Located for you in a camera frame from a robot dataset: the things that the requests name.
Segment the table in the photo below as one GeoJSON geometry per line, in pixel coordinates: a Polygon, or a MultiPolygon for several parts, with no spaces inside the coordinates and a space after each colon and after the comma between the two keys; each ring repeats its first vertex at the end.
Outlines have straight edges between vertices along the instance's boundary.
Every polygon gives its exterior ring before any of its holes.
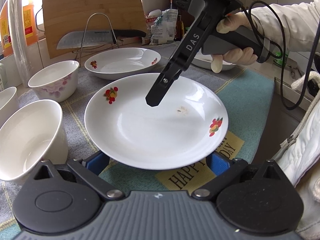
{"type": "MultiPolygon", "coordinates": [[[[152,48],[162,56],[154,72],[161,71],[177,45],[178,43],[172,43],[152,48]]],[[[237,156],[251,162],[266,124],[274,81],[240,66],[215,74],[191,65],[182,76],[204,84],[214,91],[228,111],[229,131],[218,151],[230,158],[237,156]]],[[[110,82],[93,76],[85,68],[79,69],[76,92],[61,103],[68,136],[68,159],[84,159],[98,151],[85,130],[84,110],[90,98],[110,82]]],[[[36,100],[38,98],[32,90],[19,98],[21,107],[36,100]]],[[[207,167],[205,160],[172,171],[140,170],[111,160],[100,177],[127,194],[130,190],[169,189],[191,192],[213,179],[215,175],[207,167]]],[[[12,203],[20,186],[0,182],[0,239],[12,239],[20,231],[12,214],[12,203]]]]}

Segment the knife handle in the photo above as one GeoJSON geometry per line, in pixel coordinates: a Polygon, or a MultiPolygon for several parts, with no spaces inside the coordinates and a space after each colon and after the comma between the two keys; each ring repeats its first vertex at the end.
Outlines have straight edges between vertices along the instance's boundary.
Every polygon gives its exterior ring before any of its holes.
{"type": "MultiPolygon", "coordinates": [[[[133,38],[133,37],[145,37],[147,34],[143,31],[139,30],[113,30],[115,32],[116,37],[126,37],[126,38],[133,38]]],[[[116,40],[112,35],[113,43],[116,44],[116,40]]]]}

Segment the knife blade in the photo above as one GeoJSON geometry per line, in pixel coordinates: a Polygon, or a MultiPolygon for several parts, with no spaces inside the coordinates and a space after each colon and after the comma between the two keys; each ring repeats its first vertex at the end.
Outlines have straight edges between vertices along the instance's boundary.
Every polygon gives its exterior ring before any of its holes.
{"type": "MultiPolygon", "coordinates": [[[[116,37],[145,37],[146,33],[139,30],[114,30],[116,37]]],[[[84,31],[70,32],[58,42],[57,49],[75,49],[81,47],[84,31]]],[[[86,31],[83,47],[116,44],[111,30],[86,31]]]]}

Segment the cutting board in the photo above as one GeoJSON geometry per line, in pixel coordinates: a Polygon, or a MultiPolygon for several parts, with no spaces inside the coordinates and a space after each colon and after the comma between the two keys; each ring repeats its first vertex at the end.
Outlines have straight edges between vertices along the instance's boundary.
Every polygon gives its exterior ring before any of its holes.
{"type": "MultiPolygon", "coordinates": [[[[50,58],[74,49],[57,50],[59,40],[72,31],[84,31],[88,18],[97,12],[110,18],[114,29],[147,32],[141,0],[42,0],[44,29],[50,58]]],[[[110,29],[103,15],[91,18],[88,30],[110,29]]]]}

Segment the gloved hand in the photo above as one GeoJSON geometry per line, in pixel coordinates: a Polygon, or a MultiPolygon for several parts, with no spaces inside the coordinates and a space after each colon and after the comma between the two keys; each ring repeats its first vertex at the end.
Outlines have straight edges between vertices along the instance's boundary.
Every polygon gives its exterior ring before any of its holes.
{"type": "MultiPolygon", "coordinates": [[[[252,30],[249,20],[247,19],[244,12],[239,12],[234,15],[228,16],[223,19],[217,25],[217,32],[228,33],[235,31],[241,25],[252,30]]],[[[211,69],[215,73],[219,73],[222,70],[223,60],[229,63],[241,64],[241,65],[251,65],[258,59],[258,56],[253,54],[252,48],[242,49],[232,49],[228,51],[225,55],[212,55],[211,69]]]]}

